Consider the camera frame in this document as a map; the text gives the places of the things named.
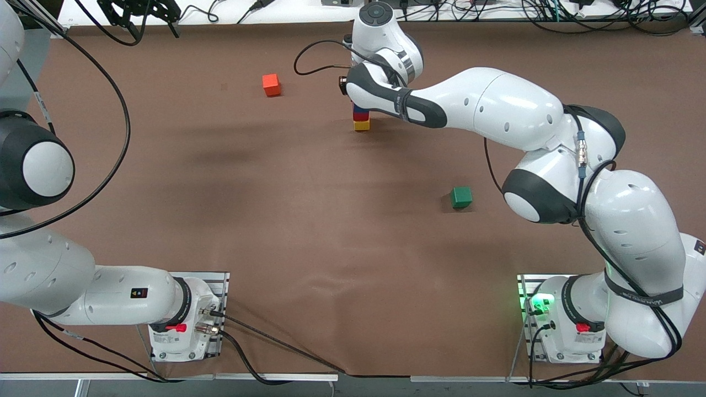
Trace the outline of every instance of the green light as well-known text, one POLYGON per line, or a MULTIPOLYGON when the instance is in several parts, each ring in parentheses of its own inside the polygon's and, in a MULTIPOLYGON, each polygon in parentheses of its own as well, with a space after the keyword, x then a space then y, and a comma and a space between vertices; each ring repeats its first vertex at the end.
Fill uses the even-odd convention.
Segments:
POLYGON ((535 294, 530 300, 532 306, 537 310, 542 310, 544 313, 549 311, 549 307, 554 304, 554 295, 552 294, 535 294))

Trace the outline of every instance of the black label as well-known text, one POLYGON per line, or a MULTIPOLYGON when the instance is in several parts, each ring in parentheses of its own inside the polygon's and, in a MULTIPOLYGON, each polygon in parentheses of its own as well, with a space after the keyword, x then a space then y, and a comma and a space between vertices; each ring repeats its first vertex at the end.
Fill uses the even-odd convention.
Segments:
POLYGON ((147 297, 147 288, 133 288, 130 291, 130 299, 146 298, 146 297, 147 297))
POLYGON ((694 247, 694 251, 702 255, 706 254, 706 245, 704 245, 703 241, 696 240, 696 246, 694 247))

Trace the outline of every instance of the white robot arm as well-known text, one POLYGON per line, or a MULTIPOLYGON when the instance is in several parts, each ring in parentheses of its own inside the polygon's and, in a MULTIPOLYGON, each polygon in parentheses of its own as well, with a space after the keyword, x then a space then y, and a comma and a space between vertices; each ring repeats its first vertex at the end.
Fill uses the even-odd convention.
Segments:
MULTIPOLYGON (((17 14, 0 0, 0 85, 23 41, 17 14)), ((47 228, 9 237, 33 225, 21 212, 63 198, 74 175, 71 153, 58 137, 0 102, 0 301, 66 325, 150 324, 156 360, 203 358, 210 335, 197 329, 213 332, 213 318, 201 310, 220 303, 203 280, 96 265, 87 249, 47 228)))
POLYGON ((607 331, 628 352, 665 357, 672 345, 651 307, 661 307, 683 335, 706 289, 704 244, 681 234, 671 209, 650 178, 604 169, 625 142, 608 112, 562 102, 523 78, 472 68, 429 88, 407 84, 423 70, 419 46, 383 2, 364 6, 353 25, 353 67, 342 90, 358 107, 429 128, 473 131, 526 152, 503 184, 506 203, 536 223, 570 223, 580 214, 609 258, 650 297, 641 297, 606 263, 606 271, 554 277, 536 291, 538 326, 551 362, 584 362, 604 345, 607 331))

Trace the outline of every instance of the white round joint cover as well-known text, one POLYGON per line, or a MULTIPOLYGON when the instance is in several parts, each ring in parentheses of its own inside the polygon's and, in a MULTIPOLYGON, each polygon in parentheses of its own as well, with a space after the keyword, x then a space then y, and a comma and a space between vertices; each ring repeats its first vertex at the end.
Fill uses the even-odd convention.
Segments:
POLYGON ((539 222, 539 213, 527 200, 514 193, 505 193, 505 202, 516 214, 526 220, 539 222))
POLYGON ((36 194, 54 197, 64 193, 73 181, 73 161, 68 151, 55 142, 39 142, 25 154, 22 174, 36 194))

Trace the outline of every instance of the brown table surface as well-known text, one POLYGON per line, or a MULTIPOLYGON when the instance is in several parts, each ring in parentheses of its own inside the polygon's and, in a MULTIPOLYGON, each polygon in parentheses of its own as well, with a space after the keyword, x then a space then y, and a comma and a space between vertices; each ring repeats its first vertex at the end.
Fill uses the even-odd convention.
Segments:
MULTIPOLYGON (((133 48, 72 29, 123 90, 133 140, 113 182, 54 229, 104 265, 230 271, 230 314, 351 374, 504 377, 521 325, 516 275, 591 273, 602 260, 578 229, 517 217, 492 184, 476 134, 379 114, 372 132, 353 132, 351 105, 337 87, 342 71, 292 71, 304 45, 350 29, 186 28, 177 40, 149 27, 133 48), (279 74, 281 97, 265 97, 266 73, 279 74), (450 209, 454 186, 473 189, 469 209, 450 209)), ((628 132, 619 167, 653 178, 681 231, 706 236, 702 37, 565 36, 511 23, 405 29, 426 59, 413 88, 491 66, 564 102, 614 113, 628 132)), ((348 59, 322 45, 301 67, 348 59)), ((68 197, 34 211, 44 219, 97 185, 124 130, 114 93, 66 41, 52 41, 38 85, 77 164, 68 197)), ((501 180, 522 157, 495 143, 490 152, 501 180)), ((48 339, 26 309, 0 310, 3 372, 112 371, 48 339)), ((134 326, 72 329, 147 362, 134 326)), ((260 372, 327 371, 233 332, 260 372)), ((629 376, 706 381, 703 345, 701 308, 677 356, 629 376)), ((229 346, 218 358, 162 369, 170 376, 244 372, 229 346)), ((537 377, 570 369, 538 365, 537 377)), ((526 373, 522 359, 515 375, 526 373)))

